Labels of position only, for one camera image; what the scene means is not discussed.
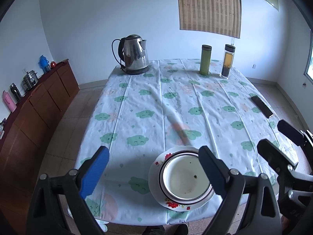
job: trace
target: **green bottle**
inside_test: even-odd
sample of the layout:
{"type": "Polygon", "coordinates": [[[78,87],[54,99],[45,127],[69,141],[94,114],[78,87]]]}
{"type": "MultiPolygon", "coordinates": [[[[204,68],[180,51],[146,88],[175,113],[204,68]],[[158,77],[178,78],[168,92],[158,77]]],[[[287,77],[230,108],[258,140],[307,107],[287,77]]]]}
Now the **green bottle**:
{"type": "Polygon", "coordinates": [[[209,74],[211,51],[212,51],[211,46],[202,45],[201,61],[200,61],[200,74],[202,75],[209,74]]]}

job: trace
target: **wooden cabinet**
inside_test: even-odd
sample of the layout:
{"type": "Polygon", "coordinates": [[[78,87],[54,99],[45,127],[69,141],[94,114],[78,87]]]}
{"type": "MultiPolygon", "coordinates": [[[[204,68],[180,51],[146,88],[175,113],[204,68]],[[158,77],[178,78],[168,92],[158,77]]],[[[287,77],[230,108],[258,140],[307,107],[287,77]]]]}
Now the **wooden cabinet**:
{"type": "Polygon", "coordinates": [[[0,210],[18,234],[54,130],[78,92],[68,60],[39,78],[9,115],[0,140],[0,210]]]}

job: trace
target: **white tablecloth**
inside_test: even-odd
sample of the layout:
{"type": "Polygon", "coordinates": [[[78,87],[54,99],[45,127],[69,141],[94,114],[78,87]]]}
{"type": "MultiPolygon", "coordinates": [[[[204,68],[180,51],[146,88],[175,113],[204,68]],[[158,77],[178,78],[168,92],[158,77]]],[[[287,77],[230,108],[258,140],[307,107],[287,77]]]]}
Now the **white tablecloth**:
{"type": "Polygon", "coordinates": [[[82,140],[76,168],[99,146],[110,149],[108,166],[86,199],[96,219],[162,225],[213,216],[221,203],[218,195],[186,212],[166,209],[153,198],[149,168],[160,153],[176,145],[207,145],[229,168],[249,175],[264,172],[272,184],[277,174],[257,153],[259,140],[267,138],[298,162],[291,142],[277,130],[277,115],[266,119],[249,98],[258,95],[270,105],[235,68],[229,80],[223,80],[216,60],[211,61],[209,76],[198,73],[199,59],[150,64],[141,75],[113,70],[82,140]]]}

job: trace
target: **kettle spout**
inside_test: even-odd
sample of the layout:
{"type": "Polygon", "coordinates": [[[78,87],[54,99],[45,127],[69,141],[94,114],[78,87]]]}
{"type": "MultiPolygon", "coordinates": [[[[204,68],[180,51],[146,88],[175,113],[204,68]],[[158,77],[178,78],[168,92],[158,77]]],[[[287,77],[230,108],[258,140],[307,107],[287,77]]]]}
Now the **kettle spout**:
{"type": "Polygon", "coordinates": [[[139,44],[140,44],[140,46],[142,47],[143,50],[146,49],[146,42],[147,42],[147,40],[139,41],[139,44]]]}

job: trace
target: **smartphone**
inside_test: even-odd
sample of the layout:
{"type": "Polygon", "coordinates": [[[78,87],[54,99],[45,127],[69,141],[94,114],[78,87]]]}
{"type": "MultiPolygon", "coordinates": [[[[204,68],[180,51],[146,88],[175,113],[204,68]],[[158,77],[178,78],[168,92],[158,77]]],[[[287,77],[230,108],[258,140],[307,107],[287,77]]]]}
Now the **smartphone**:
{"type": "Polygon", "coordinates": [[[260,99],[258,96],[252,96],[251,100],[256,104],[256,106],[262,111],[264,116],[267,118],[272,117],[274,114],[273,112],[267,107],[267,105],[260,99]]]}

